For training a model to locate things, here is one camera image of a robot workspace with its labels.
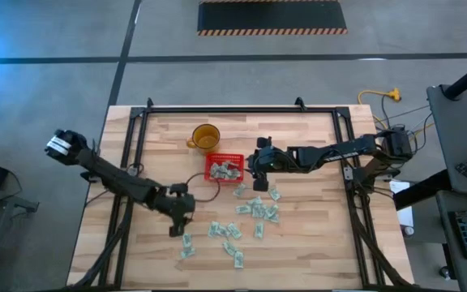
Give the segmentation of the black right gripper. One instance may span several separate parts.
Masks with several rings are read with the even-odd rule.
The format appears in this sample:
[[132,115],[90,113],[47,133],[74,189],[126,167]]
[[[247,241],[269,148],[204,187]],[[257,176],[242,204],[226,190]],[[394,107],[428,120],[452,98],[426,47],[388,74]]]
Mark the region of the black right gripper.
[[253,154],[248,155],[245,160],[249,163],[245,171],[250,173],[254,179],[253,190],[267,191],[269,185],[267,168],[273,160],[272,137],[259,137],[257,139],[257,149]]

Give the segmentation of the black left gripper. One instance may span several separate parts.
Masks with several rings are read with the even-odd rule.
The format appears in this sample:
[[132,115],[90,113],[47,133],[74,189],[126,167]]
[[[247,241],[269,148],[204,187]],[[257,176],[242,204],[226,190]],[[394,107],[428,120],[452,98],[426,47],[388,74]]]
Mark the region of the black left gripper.
[[195,198],[187,193],[166,195],[166,190],[160,189],[152,195],[152,208],[172,218],[174,223],[169,228],[169,236],[176,238],[183,236],[186,226],[191,223],[191,217],[186,214],[195,211]]

